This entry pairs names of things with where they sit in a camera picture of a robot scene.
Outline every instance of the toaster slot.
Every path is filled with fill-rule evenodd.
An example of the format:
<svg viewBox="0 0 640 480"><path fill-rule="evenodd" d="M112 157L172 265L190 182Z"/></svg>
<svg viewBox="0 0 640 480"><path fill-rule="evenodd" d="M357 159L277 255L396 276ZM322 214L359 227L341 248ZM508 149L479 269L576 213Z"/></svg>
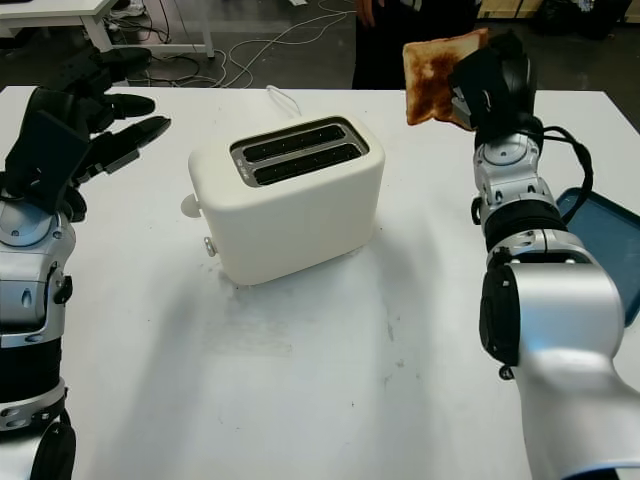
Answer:
<svg viewBox="0 0 640 480"><path fill-rule="evenodd" d="M362 156L355 145L347 143L327 150L276 163L254 171L258 185L270 185L288 178L315 172Z"/></svg>
<svg viewBox="0 0 640 480"><path fill-rule="evenodd" d="M271 140L259 145L253 145L244 148L242 153L247 162L257 163L287 153L304 150L305 148L340 140L345 136L346 134L342 127L339 125L329 125Z"/></svg>

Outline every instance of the white toaster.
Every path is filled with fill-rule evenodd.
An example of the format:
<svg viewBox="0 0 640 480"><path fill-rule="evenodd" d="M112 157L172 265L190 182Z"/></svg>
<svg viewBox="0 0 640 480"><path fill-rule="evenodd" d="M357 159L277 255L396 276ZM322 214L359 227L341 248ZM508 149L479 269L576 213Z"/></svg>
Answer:
<svg viewBox="0 0 640 480"><path fill-rule="evenodd" d="M211 252L240 285L255 285L369 240L384 151L358 120L299 117L194 151L195 207Z"/></svg>

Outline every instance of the black pants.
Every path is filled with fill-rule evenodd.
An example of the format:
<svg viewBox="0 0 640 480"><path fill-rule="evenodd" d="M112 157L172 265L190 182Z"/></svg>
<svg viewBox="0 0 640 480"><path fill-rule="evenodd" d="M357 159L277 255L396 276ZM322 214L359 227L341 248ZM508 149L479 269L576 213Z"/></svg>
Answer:
<svg viewBox="0 0 640 480"><path fill-rule="evenodd" d="M480 8L475 0L423 0L416 12L399 0L386 0L384 8L372 1L376 26L356 20L356 90L404 90L404 45L469 33Z"/></svg>

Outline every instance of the slice of bread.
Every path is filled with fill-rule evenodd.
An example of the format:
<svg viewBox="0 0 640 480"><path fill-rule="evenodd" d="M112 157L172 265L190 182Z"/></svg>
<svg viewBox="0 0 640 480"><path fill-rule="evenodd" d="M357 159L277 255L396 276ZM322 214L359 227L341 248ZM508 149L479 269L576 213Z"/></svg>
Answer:
<svg viewBox="0 0 640 480"><path fill-rule="evenodd" d="M409 125L435 118L464 127L453 114L449 75L460 60L486 46L488 41L489 30L482 28L460 37L404 46Z"/></svg>

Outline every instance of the table surface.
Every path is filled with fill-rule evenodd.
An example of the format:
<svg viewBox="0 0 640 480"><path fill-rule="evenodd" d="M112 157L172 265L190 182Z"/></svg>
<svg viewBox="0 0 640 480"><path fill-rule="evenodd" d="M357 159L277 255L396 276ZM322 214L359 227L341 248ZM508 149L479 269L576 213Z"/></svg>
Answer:
<svg viewBox="0 0 640 480"><path fill-rule="evenodd" d="M373 239L288 277L237 287L184 217L190 151L286 114L265 91L118 89L152 97L171 128L141 159L82 191L67 264L63 374L77 479L530 478L519 396L482 350L485 272L473 136L407 127L403 92L291 91L303 113L349 113L386 149ZM0 152L30 88L0 95ZM595 189L640 211L640 137L606 95L540 92L537 114L585 141ZM552 191L579 185L547 144ZM638 327L616 359L640 388Z"/></svg>
<svg viewBox="0 0 640 480"><path fill-rule="evenodd" d="M0 5L0 20L9 18L75 17L97 15L116 0L31 0Z"/></svg>

